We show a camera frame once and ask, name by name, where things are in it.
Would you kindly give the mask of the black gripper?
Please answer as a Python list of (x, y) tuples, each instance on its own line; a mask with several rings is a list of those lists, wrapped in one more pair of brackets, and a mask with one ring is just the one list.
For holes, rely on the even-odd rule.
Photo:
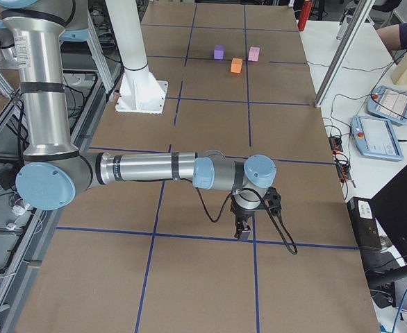
[(235, 215), (235, 238), (245, 241), (249, 238), (251, 228), (248, 221), (256, 211), (261, 210), (261, 202), (245, 199), (242, 195), (235, 195), (231, 198), (230, 211)]

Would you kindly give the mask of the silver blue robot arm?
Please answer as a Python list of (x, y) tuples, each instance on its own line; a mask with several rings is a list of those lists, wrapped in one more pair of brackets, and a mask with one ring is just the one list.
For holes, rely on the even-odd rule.
[(40, 210), (56, 210), (80, 193), (111, 182), (186, 180), (198, 190), (227, 192), (235, 237), (249, 236), (258, 210), (281, 220), (273, 188), (275, 163), (264, 155), (230, 161), (219, 151), (111, 155), (81, 153), (72, 143), (60, 41), (70, 24), (88, 20), (85, 1), (1, 1), (2, 20), (16, 48), (29, 145), (16, 177), (19, 195)]

